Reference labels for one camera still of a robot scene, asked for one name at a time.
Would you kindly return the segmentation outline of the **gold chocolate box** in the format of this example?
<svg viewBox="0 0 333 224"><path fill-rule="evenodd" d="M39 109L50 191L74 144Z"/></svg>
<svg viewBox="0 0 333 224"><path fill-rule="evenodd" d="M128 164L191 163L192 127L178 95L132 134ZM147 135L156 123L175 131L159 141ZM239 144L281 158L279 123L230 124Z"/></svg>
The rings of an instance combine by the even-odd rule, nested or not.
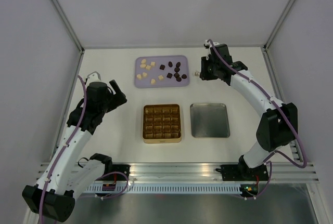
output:
<svg viewBox="0 0 333 224"><path fill-rule="evenodd" d="M180 106L145 105L142 138L146 144L179 143L182 139Z"/></svg>

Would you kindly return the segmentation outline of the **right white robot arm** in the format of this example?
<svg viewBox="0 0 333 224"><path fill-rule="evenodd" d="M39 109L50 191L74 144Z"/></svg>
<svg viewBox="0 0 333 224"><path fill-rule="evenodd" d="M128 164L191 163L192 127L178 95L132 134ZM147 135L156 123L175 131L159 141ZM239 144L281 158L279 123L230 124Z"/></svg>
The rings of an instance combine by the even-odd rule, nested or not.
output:
<svg viewBox="0 0 333 224"><path fill-rule="evenodd" d="M265 163L281 147L289 145L298 133L298 109L270 95L241 61L233 61L226 44L205 41L208 53L201 58L199 77L203 81L222 80L239 92L255 109L260 122L256 142L242 155L235 168L222 165L223 180L268 180Z"/></svg>

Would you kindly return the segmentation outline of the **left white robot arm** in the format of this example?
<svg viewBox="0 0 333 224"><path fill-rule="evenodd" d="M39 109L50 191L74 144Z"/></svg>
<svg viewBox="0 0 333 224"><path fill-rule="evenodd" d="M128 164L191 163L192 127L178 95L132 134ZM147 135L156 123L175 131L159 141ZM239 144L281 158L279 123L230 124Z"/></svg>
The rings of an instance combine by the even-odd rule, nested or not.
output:
<svg viewBox="0 0 333 224"><path fill-rule="evenodd" d="M116 81L81 81L83 98L70 113L65 134L48 167L35 185L27 185L22 197L39 223L45 218L65 222L72 214L81 194L96 180L109 180L112 158L93 154L75 175L72 170L83 148L92 138L104 116L125 104L127 98Z"/></svg>

